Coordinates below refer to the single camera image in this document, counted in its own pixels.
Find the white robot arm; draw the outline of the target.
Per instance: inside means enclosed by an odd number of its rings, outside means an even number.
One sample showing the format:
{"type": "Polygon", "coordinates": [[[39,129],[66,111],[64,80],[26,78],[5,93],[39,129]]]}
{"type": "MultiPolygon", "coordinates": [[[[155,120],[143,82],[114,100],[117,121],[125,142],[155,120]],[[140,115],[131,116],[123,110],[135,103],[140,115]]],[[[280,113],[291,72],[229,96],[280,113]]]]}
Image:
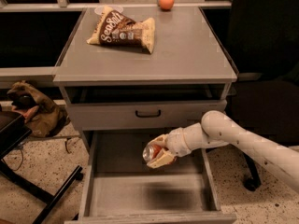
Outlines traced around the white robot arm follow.
{"type": "Polygon", "coordinates": [[[200,122],[177,128],[149,141],[142,157],[149,168],[171,164],[196,149],[233,145],[265,170],[299,192],[299,153],[252,133],[220,111],[205,113],[200,122]]]}

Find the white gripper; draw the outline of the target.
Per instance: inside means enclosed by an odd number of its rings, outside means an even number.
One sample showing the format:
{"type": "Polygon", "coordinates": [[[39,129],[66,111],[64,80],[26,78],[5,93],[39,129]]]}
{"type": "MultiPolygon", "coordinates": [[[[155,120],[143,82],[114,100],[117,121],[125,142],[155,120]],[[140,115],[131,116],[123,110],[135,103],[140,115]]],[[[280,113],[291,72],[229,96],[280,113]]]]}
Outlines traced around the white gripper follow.
{"type": "Polygon", "coordinates": [[[168,148],[168,150],[161,149],[156,157],[147,163],[152,169],[171,164],[176,159],[175,156],[184,157],[192,152],[187,146],[182,128],[177,128],[169,134],[161,134],[149,141],[148,145],[168,148]]]}

